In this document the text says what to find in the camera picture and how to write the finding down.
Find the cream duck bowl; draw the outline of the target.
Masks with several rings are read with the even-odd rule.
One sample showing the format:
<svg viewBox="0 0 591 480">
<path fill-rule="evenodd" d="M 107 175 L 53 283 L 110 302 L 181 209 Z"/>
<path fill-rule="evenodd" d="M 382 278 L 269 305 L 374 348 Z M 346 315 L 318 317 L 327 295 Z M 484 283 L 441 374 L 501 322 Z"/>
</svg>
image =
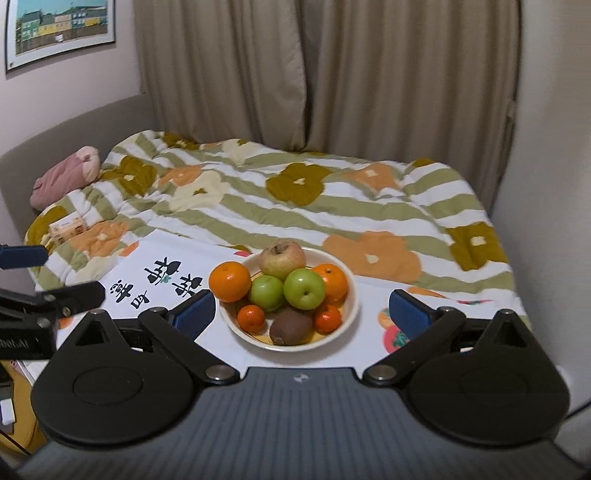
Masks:
<svg viewBox="0 0 591 480">
<path fill-rule="evenodd" d="M 244 340 L 250 345 L 258 347 L 259 349 L 281 353 L 295 353 L 324 347 L 331 342 L 335 342 L 335 340 L 339 339 L 339 337 L 342 337 L 342 335 L 351 329 L 356 321 L 356 316 L 358 316 L 360 311 L 360 295 L 358 293 L 358 288 L 356 288 L 356 280 L 353 276 L 353 273 L 348 267 L 346 267 L 344 263 L 339 261 L 334 256 L 329 255 L 328 253 L 322 252 L 318 249 L 305 247 L 303 250 L 305 253 L 305 258 L 307 259 L 308 269 L 327 263 L 339 267 L 339 269 L 342 270 L 342 273 L 344 273 L 346 277 L 346 285 L 348 285 L 348 291 L 346 291 L 346 295 L 344 298 L 342 298 L 341 303 L 338 305 L 338 310 L 342 318 L 342 324 L 339 325 L 335 331 L 332 331 L 328 334 L 315 331 L 313 334 L 311 334 L 310 340 L 304 344 L 279 345 L 273 343 L 273 339 L 270 336 L 270 328 L 273 326 L 273 323 L 276 320 L 276 314 L 273 314 L 270 316 L 270 318 L 266 319 L 267 328 L 264 329 L 262 333 L 249 333 L 239 326 L 238 304 L 236 302 L 233 304 L 221 302 L 221 318 L 224 320 L 226 325 L 228 325 L 231 332 L 235 333 L 238 338 Z"/>
</svg>

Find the beige curtains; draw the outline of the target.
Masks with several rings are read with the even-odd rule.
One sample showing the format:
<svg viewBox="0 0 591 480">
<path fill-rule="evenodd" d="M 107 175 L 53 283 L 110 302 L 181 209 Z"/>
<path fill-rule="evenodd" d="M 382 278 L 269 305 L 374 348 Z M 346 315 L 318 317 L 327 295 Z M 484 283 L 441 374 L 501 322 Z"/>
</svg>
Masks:
<svg viewBox="0 0 591 480">
<path fill-rule="evenodd" d="M 141 85 L 200 142 L 455 168 L 494 203 L 514 128 L 516 1 L 137 1 Z"/>
</svg>

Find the large orange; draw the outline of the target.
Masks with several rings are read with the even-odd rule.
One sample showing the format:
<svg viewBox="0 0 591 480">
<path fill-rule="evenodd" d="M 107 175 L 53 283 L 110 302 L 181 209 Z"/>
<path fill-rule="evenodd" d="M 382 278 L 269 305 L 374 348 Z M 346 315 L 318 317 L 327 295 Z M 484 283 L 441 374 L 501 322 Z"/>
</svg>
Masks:
<svg viewBox="0 0 591 480">
<path fill-rule="evenodd" d="M 335 264 L 324 263 L 311 268 L 322 278 L 325 284 L 325 303 L 341 305 L 349 293 L 349 282 L 346 274 Z"/>
<path fill-rule="evenodd" d="M 235 261 L 217 265 L 208 277 L 212 294 L 223 303 L 238 302 L 252 286 L 249 270 Z"/>
</svg>

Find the small tangerine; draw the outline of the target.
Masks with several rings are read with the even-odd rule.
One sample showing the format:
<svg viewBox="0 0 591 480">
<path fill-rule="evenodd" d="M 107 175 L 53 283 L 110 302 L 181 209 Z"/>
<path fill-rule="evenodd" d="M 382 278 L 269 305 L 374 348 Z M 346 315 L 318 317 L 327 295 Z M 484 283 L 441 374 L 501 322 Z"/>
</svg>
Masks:
<svg viewBox="0 0 591 480">
<path fill-rule="evenodd" d="M 266 329 L 266 312 L 255 304 L 242 306 L 236 315 L 238 325 L 250 334 L 259 334 Z"/>
<path fill-rule="evenodd" d="M 318 307 L 314 314 L 314 327 L 318 334 L 329 335 L 342 325 L 342 314 L 335 305 Z"/>
</svg>

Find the yellowish red apple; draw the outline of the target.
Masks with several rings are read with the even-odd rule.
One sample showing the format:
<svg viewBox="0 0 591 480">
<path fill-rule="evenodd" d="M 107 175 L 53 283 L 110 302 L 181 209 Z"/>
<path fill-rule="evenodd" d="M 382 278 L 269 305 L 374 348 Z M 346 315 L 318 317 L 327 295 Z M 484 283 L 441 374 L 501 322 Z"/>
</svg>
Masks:
<svg viewBox="0 0 591 480">
<path fill-rule="evenodd" d="M 304 250 L 291 240 L 276 241 L 259 254 L 259 270 L 281 281 L 294 270 L 304 267 Z"/>
</svg>

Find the brown kiwi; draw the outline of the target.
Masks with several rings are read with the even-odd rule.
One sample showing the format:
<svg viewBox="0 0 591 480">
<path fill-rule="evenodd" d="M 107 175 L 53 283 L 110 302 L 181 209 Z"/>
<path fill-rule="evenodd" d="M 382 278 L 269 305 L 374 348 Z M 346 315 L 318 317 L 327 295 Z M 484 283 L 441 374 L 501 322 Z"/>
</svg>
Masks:
<svg viewBox="0 0 591 480">
<path fill-rule="evenodd" d="M 270 340 L 280 346 L 308 343 L 314 335 L 314 322 L 310 315 L 286 308 L 280 311 L 270 326 Z"/>
</svg>

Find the pink plush pillow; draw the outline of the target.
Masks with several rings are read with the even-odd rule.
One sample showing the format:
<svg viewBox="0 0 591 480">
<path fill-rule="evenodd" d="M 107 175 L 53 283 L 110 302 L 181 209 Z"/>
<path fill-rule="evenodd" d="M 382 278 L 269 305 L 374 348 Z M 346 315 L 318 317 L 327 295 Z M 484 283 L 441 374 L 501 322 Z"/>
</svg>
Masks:
<svg viewBox="0 0 591 480">
<path fill-rule="evenodd" d="M 92 146 L 83 146 L 37 178 L 30 205 L 42 211 L 66 194 L 83 189 L 94 182 L 100 172 L 99 152 Z"/>
</svg>

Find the green apple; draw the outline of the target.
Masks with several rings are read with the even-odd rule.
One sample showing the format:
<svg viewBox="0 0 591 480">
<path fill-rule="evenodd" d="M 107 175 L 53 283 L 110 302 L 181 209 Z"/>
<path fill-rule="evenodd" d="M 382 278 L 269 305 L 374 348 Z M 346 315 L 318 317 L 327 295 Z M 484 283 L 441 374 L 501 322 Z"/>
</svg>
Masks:
<svg viewBox="0 0 591 480">
<path fill-rule="evenodd" d="M 283 282 L 283 296 L 291 307 L 315 310 L 325 300 L 325 282 L 311 269 L 296 269 Z"/>
<path fill-rule="evenodd" d="M 276 311 L 283 305 L 283 282 L 272 275 L 257 276 L 252 280 L 249 301 L 263 311 Z"/>
</svg>

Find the grey headboard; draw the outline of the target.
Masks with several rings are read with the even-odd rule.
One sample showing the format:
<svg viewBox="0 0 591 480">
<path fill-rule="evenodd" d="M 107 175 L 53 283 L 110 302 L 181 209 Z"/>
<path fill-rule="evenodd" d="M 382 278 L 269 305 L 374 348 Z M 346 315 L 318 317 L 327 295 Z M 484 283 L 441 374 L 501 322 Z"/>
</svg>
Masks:
<svg viewBox="0 0 591 480">
<path fill-rule="evenodd" d="M 120 141 L 158 130 L 150 98 L 136 95 L 59 123 L 1 154 L 1 234 L 19 243 L 35 218 L 29 197 L 35 180 L 50 167 L 89 145 L 104 159 Z"/>
</svg>

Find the framed wall picture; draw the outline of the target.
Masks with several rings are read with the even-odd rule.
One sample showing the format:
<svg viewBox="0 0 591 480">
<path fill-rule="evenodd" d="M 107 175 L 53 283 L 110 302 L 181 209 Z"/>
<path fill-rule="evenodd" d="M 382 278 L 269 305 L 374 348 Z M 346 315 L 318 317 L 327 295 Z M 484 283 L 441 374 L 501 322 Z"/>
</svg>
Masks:
<svg viewBox="0 0 591 480">
<path fill-rule="evenodd" d="M 115 42 L 115 2 L 8 1 L 4 22 L 7 73 L 47 58 Z"/>
</svg>

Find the small tissue packet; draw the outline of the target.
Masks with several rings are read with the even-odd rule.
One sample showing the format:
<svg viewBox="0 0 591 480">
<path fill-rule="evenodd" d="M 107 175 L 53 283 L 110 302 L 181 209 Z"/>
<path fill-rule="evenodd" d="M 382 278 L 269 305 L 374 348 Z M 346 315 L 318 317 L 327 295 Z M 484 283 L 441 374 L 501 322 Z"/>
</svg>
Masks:
<svg viewBox="0 0 591 480">
<path fill-rule="evenodd" d="M 50 237 L 56 245 L 61 245 L 86 230 L 86 222 L 77 213 L 71 213 L 49 225 Z"/>
</svg>

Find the floral striped quilt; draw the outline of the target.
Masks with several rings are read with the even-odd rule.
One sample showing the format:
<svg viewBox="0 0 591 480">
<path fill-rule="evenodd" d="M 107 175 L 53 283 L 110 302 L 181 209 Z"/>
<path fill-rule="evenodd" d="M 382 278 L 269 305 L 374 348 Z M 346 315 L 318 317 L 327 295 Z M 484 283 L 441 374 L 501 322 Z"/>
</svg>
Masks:
<svg viewBox="0 0 591 480">
<path fill-rule="evenodd" d="M 87 230 L 56 245 L 49 225 L 71 213 Z M 423 291 L 516 293 L 484 207 L 445 164 L 290 153 L 242 139 L 199 144 L 152 130 L 114 146 L 95 182 L 32 222 L 26 243 L 49 253 L 33 282 L 41 290 L 74 283 L 68 277 L 91 260 L 155 231 L 249 252 L 291 239 L 356 274 Z"/>
</svg>

